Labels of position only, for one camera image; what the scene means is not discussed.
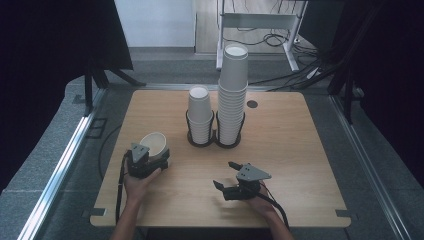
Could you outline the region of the tall stack of paper cups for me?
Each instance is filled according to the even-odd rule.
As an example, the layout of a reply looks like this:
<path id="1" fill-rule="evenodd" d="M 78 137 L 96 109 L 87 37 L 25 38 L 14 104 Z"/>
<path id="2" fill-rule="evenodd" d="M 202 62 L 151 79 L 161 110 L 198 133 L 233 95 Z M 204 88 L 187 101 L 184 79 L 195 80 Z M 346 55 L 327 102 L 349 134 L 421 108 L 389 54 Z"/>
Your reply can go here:
<path id="1" fill-rule="evenodd" d="M 241 44 L 227 45 L 218 89 L 218 139 L 222 145 L 233 145 L 244 121 L 244 104 L 248 80 L 248 50 Z"/>

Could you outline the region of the person's left hand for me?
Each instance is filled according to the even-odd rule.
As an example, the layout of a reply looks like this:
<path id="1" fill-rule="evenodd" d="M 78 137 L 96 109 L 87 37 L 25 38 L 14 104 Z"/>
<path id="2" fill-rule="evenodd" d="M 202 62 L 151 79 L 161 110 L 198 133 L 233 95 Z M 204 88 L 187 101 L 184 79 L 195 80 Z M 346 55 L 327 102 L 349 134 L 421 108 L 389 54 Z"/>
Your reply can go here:
<path id="1" fill-rule="evenodd" d="M 160 173 L 161 169 L 158 168 L 144 179 L 139 179 L 130 175 L 125 176 L 124 186 L 127 195 L 127 202 L 129 204 L 141 204 L 147 194 L 150 183 L 157 178 Z"/>

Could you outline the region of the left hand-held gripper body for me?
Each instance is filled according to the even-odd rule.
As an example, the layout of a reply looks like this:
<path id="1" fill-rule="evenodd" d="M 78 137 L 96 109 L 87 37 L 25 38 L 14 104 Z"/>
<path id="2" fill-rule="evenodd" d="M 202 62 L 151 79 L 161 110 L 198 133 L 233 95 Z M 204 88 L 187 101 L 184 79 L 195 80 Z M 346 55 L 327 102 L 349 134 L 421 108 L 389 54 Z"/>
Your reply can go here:
<path id="1" fill-rule="evenodd" d="M 149 160 L 148 151 L 149 148 L 142 146 L 141 144 L 131 144 L 131 148 L 125 155 L 127 159 L 127 169 L 130 176 L 144 179 L 158 168 L 164 170 L 169 167 L 156 167 L 152 165 Z"/>

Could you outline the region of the short stack of paper cups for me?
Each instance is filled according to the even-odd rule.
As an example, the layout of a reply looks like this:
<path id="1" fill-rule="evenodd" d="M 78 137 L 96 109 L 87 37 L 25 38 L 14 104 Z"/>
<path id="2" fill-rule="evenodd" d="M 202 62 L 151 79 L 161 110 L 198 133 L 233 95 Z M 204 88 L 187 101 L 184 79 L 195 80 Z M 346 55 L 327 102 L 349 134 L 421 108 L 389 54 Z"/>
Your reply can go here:
<path id="1" fill-rule="evenodd" d="M 211 138 L 211 124 L 214 113 L 211 109 L 209 90 L 195 85 L 189 90 L 187 119 L 192 141 L 206 144 Z"/>

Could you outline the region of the black wire cup holder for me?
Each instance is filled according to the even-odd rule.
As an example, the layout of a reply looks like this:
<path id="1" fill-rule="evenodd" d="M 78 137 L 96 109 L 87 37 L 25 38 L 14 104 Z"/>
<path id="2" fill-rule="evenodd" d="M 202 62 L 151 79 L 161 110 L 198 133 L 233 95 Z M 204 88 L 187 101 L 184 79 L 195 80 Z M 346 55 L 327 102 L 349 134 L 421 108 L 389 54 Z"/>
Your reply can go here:
<path id="1" fill-rule="evenodd" d="M 209 125 L 208 125 L 209 133 L 207 134 L 207 140 L 203 141 L 201 143 L 198 143 L 193 138 L 193 132 L 192 132 L 193 124 L 190 122 L 189 116 L 186 115 L 185 118 L 186 118 L 186 123 L 187 123 L 187 127 L 188 127 L 188 132 L 187 132 L 188 142 L 192 146 L 199 147 L 199 148 L 207 147 L 207 146 L 210 146 L 211 144 L 216 144 L 217 146 L 224 148 L 224 149 L 232 149 L 232 148 L 237 147 L 239 145 L 240 141 L 241 141 L 241 138 L 242 138 L 241 132 L 242 132 L 242 128 L 243 128 L 243 125 L 244 125 L 246 115 L 243 115 L 241 125 L 240 125 L 238 132 L 237 132 L 237 135 L 236 135 L 236 139 L 232 144 L 224 144 L 222 142 L 222 140 L 221 140 L 221 130 L 220 130 L 221 123 L 220 123 L 218 116 L 219 116 L 219 113 L 216 113 L 209 122 Z M 214 120 L 217 120 L 217 124 L 218 124 L 217 129 L 212 128 L 212 123 L 213 123 Z"/>

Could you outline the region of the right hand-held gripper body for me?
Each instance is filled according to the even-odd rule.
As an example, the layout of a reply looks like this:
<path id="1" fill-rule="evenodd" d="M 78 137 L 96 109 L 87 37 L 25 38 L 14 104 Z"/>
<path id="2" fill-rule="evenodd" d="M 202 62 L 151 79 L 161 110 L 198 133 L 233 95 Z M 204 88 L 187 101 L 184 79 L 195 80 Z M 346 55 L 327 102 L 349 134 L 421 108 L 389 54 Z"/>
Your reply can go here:
<path id="1" fill-rule="evenodd" d="M 257 196 L 261 189 L 261 180 L 271 179 L 272 176 L 251 165 L 250 163 L 243 165 L 240 171 L 237 171 L 236 180 L 238 184 L 229 188 L 230 191 L 223 194 L 225 200 L 249 200 Z"/>

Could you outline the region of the black curtain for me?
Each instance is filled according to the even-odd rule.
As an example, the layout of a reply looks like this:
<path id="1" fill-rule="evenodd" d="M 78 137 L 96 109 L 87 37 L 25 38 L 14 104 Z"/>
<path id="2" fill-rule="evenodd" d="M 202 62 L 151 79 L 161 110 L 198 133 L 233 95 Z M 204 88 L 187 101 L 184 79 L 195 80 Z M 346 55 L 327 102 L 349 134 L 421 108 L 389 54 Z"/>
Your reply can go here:
<path id="1" fill-rule="evenodd" d="M 424 0 L 313 0 L 337 4 L 328 92 L 349 78 L 364 91 L 361 107 L 424 187 Z"/>
<path id="2" fill-rule="evenodd" d="M 115 0 L 0 0 L 0 193 L 70 81 L 131 67 Z"/>

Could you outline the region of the black metal stand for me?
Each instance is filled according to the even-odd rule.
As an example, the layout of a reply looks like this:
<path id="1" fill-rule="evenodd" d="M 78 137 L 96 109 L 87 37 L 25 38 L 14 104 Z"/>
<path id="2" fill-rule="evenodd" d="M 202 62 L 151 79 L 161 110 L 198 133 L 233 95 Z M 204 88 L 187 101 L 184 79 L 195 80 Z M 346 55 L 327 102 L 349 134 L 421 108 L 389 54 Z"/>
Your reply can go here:
<path id="1" fill-rule="evenodd" d="M 110 69 L 110 72 L 130 85 L 146 86 L 146 83 L 134 79 L 121 69 L 112 68 Z M 86 64 L 84 75 L 85 117 L 89 116 L 94 109 L 92 82 L 95 82 L 97 87 L 100 89 L 107 89 L 109 85 L 109 80 L 105 74 L 105 70 L 96 66 L 93 60 L 89 60 Z"/>
<path id="2" fill-rule="evenodd" d="M 351 69 L 349 67 L 339 69 L 335 73 L 334 78 L 331 80 L 327 91 L 330 95 L 337 95 L 341 91 L 344 91 L 344 96 L 342 97 L 343 115 L 347 122 L 351 124 L 351 108 L 353 100 L 353 79 Z"/>

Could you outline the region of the white paper cup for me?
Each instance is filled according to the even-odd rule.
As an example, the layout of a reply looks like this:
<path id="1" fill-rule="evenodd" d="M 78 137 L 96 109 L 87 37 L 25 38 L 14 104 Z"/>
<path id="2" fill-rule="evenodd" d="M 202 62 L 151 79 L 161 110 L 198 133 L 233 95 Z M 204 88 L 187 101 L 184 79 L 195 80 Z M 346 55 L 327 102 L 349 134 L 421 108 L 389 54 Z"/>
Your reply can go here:
<path id="1" fill-rule="evenodd" d="M 152 132 L 146 135 L 141 141 L 142 146 L 149 148 L 149 160 L 158 159 L 166 150 L 168 150 L 167 139 L 161 132 Z"/>

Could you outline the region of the aluminium floor rail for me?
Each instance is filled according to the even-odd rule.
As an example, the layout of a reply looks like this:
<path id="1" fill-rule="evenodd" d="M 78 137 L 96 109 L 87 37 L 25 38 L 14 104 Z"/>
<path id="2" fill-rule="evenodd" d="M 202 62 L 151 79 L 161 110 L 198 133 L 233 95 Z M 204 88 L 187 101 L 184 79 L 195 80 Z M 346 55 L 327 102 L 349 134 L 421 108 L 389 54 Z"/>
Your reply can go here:
<path id="1" fill-rule="evenodd" d="M 395 235 L 397 240 L 412 240 L 411 235 L 403 221 L 398 208 L 395 206 L 389 192 L 378 175 L 371 158 L 369 157 L 365 147 L 359 138 L 354 126 L 347 120 L 344 115 L 342 103 L 336 96 L 329 96 L 329 100 L 335 109 L 337 117 L 352 145 L 357 159 L 364 171 L 364 174 L 375 193 L 376 199 Z"/>
<path id="2" fill-rule="evenodd" d="M 103 100 L 106 89 L 96 91 L 93 98 L 93 110 L 83 116 L 76 129 L 74 130 L 64 152 L 62 153 L 52 175 L 49 178 L 44 190 L 42 191 L 37 203 L 23 226 L 17 240 L 34 240 L 39 229 L 45 221 L 51 206 L 54 203 L 56 195 L 72 165 L 72 162 L 81 147 L 88 129 L 93 122 L 95 114 L 98 112 L 101 101 Z"/>

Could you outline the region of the white metal desk frame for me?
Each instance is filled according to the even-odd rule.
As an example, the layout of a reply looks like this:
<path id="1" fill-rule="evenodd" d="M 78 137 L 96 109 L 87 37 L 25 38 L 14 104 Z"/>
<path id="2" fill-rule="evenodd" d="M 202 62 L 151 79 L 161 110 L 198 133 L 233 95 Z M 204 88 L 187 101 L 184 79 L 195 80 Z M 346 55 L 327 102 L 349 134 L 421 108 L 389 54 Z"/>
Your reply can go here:
<path id="1" fill-rule="evenodd" d="M 286 14 L 255 14 L 255 13 L 230 13 L 225 11 L 225 0 L 218 0 L 218 42 L 216 51 L 216 69 L 222 68 L 224 52 L 224 30 L 226 28 L 256 28 L 256 29 L 284 29 L 289 31 L 289 38 L 283 43 L 283 49 L 293 72 L 298 72 L 299 67 L 292 52 L 294 40 L 303 20 L 307 1 L 301 1 L 299 7 L 291 15 Z"/>

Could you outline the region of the person's right hand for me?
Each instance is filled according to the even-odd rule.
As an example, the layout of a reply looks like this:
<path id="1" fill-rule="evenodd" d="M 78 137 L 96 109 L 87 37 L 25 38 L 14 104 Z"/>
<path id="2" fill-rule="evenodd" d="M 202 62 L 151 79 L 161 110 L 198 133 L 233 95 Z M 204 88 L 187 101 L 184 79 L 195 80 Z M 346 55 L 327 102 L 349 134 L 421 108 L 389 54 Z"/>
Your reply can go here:
<path id="1" fill-rule="evenodd" d="M 258 196 L 246 200 L 246 203 L 266 220 L 278 215 L 271 203 Z"/>

